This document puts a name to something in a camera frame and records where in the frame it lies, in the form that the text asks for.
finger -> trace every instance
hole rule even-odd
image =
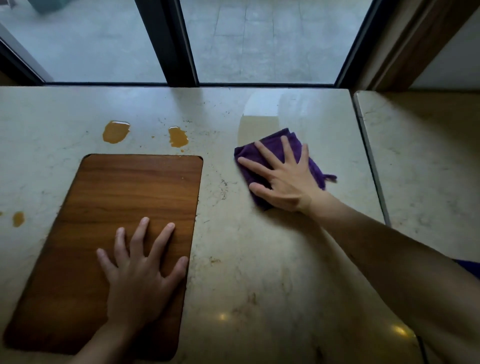
[[[309,158],[310,157],[308,152],[308,144],[304,144],[301,146],[301,156],[300,156],[299,164],[302,166],[308,166]]]
[[[260,154],[267,160],[268,163],[274,168],[277,169],[282,166],[282,162],[273,154],[267,147],[265,147],[262,142],[257,141],[254,143],[257,147]]]
[[[132,260],[139,260],[144,256],[144,237],[149,221],[149,218],[141,219],[132,240],[130,240],[130,259]]]
[[[248,188],[256,196],[263,198],[267,202],[271,202],[275,197],[277,197],[275,191],[271,190],[270,188],[266,188],[257,182],[250,183]]]
[[[285,163],[297,163],[295,160],[295,156],[293,155],[292,147],[290,146],[290,142],[286,135],[282,135],[280,140],[282,141],[283,145],[283,154],[285,154]]]
[[[170,275],[168,277],[165,277],[165,279],[163,280],[163,284],[168,296],[173,293],[175,288],[187,275],[187,266],[188,258],[186,256],[183,256],[178,260]]]
[[[117,266],[120,268],[128,264],[129,258],[127,253],[127,248],[125,248],[125,229],[118,228],[117,234],[115,235],[115,245],[113,246],[113,254],[115,256],[115,261]]]
[[[272,177],[272,170],[269,170],[267,167],[261,165],[258,162],[254,162],[253,160],[244,157],[240,157],[238,159],[238,162],[245,168],[248,168],[252,172],[255,172],[256,174],[266,178],[267,180]]]
[[[107,252],[105,250],[97,249],[96,256],[98,258],[100,266],[102,267],[103,272],[105,273],[105,277],[107,277],[107,280],[111,283],[114,280],[115,275],[117,274],[117,267],[112,262],[110,262],[110,259],[108,258]]]
[[[152,245],[152,250],[150,250],[150,254],[148,255],[148,261],[154,266],[160,266],[160,259],[162,258],[163,251],[165,250],[165,246],[167,245],[167,242],[170,239],[174,229],[175,224],[170,222],[166,227],[163,228],[160,235],[155,239]]]

person's left hand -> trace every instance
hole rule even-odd
[[[159,272],[160,258],[170,235],[175,229],[169,223],[155,240],[148,257],[144,256],[144,236],[149,218],[140,221],[130,242],[130,256],[125,247],[125,229],[115,236],[113,265],[103,249],[97,250],[98,261],[110,283],[108,294],[108,322],[131,334],[156,320],[165,308],[180,281],[185,278],[188,258],[180,258],[168,277]]]

window pane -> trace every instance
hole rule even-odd
[[[180,0],[200,82],[335,82],[372,0]]]
[[[54,81],[165,82],[134,0],[15,3],[0,23]]]

hand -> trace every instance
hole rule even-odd
[[[273,170],[247,158],[240,157],[238,162],[252,172],[264,177],[272,189],[253,182],[249,188],[255,195],[263,198],[271,205],[287,211],[306,213],[315,195],[323,192],[310,173],[308,167],[308,146],[302,145],[300,161],[297,163],[286,136],[281,137],[285,163],[282,163],[262,142],[255,142],[262,156],[273,167]]]
[[[171,222],[162,230],[149,256],[145,257],[144,236],[148,222],[148,218],[143,218],[133,234],[130,256],[125,248],[125,229],[117,230],[114,255],[118,267],[110,262],[105,250],[97,250],[98,261],[110,283],[108,323],[132,335],[160,316],[174,289],[185,278],[188,265],[188,258],[183,256],[168,277],[160,275],[160,258],[175,224]]]

white wall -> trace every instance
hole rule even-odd
[[[427,88],[480,90],[480,8],[410,87]]]

